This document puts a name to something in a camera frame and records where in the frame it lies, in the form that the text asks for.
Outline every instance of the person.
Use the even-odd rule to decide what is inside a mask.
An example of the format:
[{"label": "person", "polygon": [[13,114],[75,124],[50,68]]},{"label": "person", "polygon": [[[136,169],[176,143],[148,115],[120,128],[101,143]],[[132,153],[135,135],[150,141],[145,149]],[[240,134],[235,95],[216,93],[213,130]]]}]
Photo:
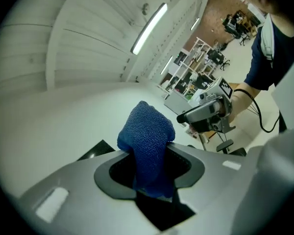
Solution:
[{"label": "person", "polygon": [[[245,81],[237,87],[255,98],[260,91],[267,91],[272,84],[277,86],[294,62],[294,0],[246,1],[270,14],[274,34],[274,57],[271,64],[262,52],[262,28],[258,29],[252,45],[250,71]],[[234,92],[231,101],[233,110],[230,121],[252,103],[252,100],[243,92]],[[279,132],[285,130],[286,125],[280,113]]]},{"label": "person", "polygon": [[224,25],[224,30],[230,33],[235,39],[240,39],[241,35],[244,34],[245,28],[238,24],[230,14],[226,16],[222,24]]}]

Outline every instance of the white floor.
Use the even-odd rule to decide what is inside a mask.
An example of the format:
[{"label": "white floor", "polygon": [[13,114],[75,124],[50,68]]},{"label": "white floor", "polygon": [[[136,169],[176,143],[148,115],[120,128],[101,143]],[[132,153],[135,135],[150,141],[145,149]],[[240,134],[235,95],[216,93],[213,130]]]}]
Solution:
[{"label": "white floor", "polygon": [[[219,69],[216,70],[214,76],[222,76],[230,83],[243,82],[250,69],[252,43],[253,39],[247,41],[245,46],[241,46],[238,40],[230,42],[228,47],[223,51],[226,59],[230,59],[230,66],[226,66],[224,71]],[[267,130],[270,130],[273,127],[274,122],[279,116],[279,110],[271,97],[273,90],[274,86],[271,86],[268,91],[260,92],[256,98],[256,102],[262,113],[263,126]],[[230,151],[234,151],[241,147],[248,151],[251,147],[265,144],[271,137],[278,134],[278,124],[272,133],[265,133],[260,128],[258,116],[249,111],[239,114],[233,121],[233,125],[236,126],[236,129],[226,134],[226,137],[232,139],[234,142],[230,147]],[[206,144],[206,149],[209,151],[215,151],[217,145],[221,143],[222,141],[220,137],[214,135],[210,139],[210,142]]]}]

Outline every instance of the white sticker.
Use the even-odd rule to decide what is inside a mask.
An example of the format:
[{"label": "white sticker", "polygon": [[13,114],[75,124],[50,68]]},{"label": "white sticker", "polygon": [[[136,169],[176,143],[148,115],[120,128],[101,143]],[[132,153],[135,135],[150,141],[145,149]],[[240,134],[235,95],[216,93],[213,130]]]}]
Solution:
[{"label": "white sticker", "polygon": [[52,194],[37,208],[36,215],[47,223],[51,223],[60,211],[69,192],[61,187],[54,189]]},{"label": "white sticker", "polygon": [[241,168],[241,164],[238,164],[236,162],[229,161],[229,160],[224,161],[222,165],[226,166],[226,167],[229,167],[229,168],[231,168],[233,170],[239,170]]}]

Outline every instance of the ceiling light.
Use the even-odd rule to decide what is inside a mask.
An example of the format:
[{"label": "ceiling light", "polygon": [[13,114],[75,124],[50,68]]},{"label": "ceiling light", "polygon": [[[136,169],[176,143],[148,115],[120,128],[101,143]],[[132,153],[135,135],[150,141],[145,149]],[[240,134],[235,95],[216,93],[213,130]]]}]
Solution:
[{"label": "ceiling light", "polygon": [[163,3],[156,12],[152,15],[152,17],[149,19],[145,27],[143,28],[142,32],[138,35],[138,38],[136,39],[131,52],[135,55],[138,55],[138,53],[141,51],[144,43],[146,42],[148,36],[151,34],[152,30],[155,28],[157,23],[160,21],[160,19],[163,17],[165,12],[168,10],[168,6],[166,3]]},{"label": "ceiling light", "polygon": [[170,59],[168,60],[166,66],[163,68],[162,72],[160,73],[160,75],[162,75],[163,72],[165,72],[165,69],[168,67],[169,63],[171,62],[173,56],[170,57]]},{"label": "ceiling light", "polygon": [[196,26],[196,24],[198,23],[198,21],[199,21],[199,18],[197,18],[197,19],[196,19],[196,21],[195,21],[195,23],[193,24],[193,26],[192,26],[191,30],[193,30],[193,29],[194,29],[194,27]]}]

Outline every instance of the blue towel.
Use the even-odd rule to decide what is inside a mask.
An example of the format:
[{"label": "blue towel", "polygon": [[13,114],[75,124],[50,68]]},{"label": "blue towel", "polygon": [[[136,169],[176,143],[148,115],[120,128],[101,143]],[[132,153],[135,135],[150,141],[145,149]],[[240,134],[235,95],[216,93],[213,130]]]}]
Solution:
[{"label": "blue towel", "polygon": [[166,144],[174,139],[171,121],[153,106],[140,101],[118,136],[118,148],[134,152],[135,190],[142,190],[153,198],[172,197],[173,185],[166,177],[163,165]]}]

